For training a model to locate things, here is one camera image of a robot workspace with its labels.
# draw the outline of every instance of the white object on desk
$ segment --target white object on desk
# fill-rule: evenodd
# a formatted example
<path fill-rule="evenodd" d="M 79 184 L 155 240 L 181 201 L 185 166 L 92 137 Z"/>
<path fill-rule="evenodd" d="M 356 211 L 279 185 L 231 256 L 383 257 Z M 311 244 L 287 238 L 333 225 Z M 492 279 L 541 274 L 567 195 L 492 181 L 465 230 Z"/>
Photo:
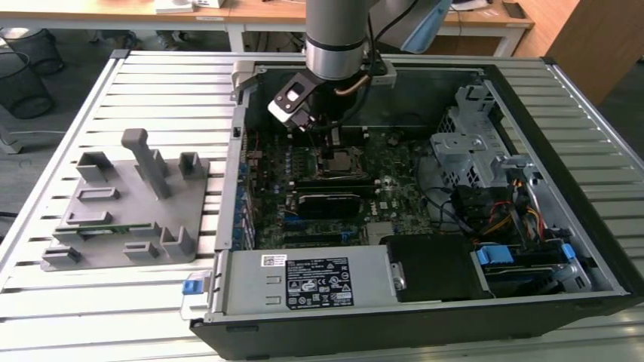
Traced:
<path fill-rule="evenodd" d="M 196 6 L 200 8 L 221 8 L 225 0 L 192 0 Z"/>
<path fill-rule="evenodd" d="M 153 0 L 156 14 L 191 13 L 192 0 Z"/>
<path fill-rule="evenodd" d="M 488 5 L 489 3 L 487 0 L 471 0 L 469 2 L 464 2 L 461 4 L 452 4 L 452 9 L 455 11 L 469 11 L 484 8 Z"/>

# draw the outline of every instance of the motherboard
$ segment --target motherboard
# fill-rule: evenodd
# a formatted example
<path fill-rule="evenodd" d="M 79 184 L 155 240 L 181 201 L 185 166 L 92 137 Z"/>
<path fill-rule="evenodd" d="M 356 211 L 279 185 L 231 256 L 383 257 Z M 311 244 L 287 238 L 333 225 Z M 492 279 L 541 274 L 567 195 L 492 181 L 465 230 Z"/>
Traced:
<path fill-rule="evenodd" d="M 292 134 L 249 133 L 256 249 L 377 244 L 435 229 L 415 177 L 423 142 L 407 136 L 416 130 L 355 131 L 359 146 L 325 158 L 311 134 L 299 142 Z"/>

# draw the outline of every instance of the circuit board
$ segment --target circuit board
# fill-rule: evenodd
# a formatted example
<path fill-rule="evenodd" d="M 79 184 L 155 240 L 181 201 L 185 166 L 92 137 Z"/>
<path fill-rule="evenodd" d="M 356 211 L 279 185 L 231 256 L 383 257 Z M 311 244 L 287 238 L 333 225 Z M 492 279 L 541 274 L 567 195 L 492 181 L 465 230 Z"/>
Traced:
<path fill-rule="evenodd" d="M 392 145 L 391 130 L 376 127 L 367 132 L 364 146 L 347 149 L 359 157 L 359 172 L 379 184 L 375 197 L 360 200 L 357 215 L 349 219 L 307 220 L 300 219 L 287 207 L 291 202 L 289 183 L 313 177 L 319 148 L 297 147 L 284 135 L 251 133 L 249 149 L 256 147 L 248 153 L 256 249 L 291 247 L 289 237 L 307 235 L 341 235 L 343 245 L 367 245 L 365 226 L 373 222 L 389 222 L 392 235 L 432 232 L 427 203 L 423 202 L 413 173 L 421 142 L 396 142 Z"/>

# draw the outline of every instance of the sticker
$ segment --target sticker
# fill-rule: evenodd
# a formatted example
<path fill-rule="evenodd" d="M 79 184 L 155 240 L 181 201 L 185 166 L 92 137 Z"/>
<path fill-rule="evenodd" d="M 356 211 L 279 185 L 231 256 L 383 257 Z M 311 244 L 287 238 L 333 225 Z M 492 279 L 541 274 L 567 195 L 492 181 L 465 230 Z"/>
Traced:
<path fill-rule="evenodd" d="M 285 261 L 285 291 L 289 309 L 353 305 L 349 259 Z"/>
<path fill-rule="evenodd" d="M 261 266 L 284 266 L 285 254 L 271 254 L 261 256 Z"/>
<path fill-rule="evenodd" d="M 203 21 L 224 21 L 223 17 L 196 17 L 196 19 Z"/>

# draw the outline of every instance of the white cable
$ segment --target white cable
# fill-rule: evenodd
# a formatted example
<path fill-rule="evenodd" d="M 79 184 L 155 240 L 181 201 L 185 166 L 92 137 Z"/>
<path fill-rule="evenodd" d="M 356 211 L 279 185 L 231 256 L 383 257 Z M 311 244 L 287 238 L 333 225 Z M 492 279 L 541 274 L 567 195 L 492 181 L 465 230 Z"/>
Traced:
<path fill-rule="evenodd" d="M 9 134 L 32 134 L 32 133 L 56 133 L 65 134 L 64 130 L 23 130 L 20 132 L 9 132 Z"/>

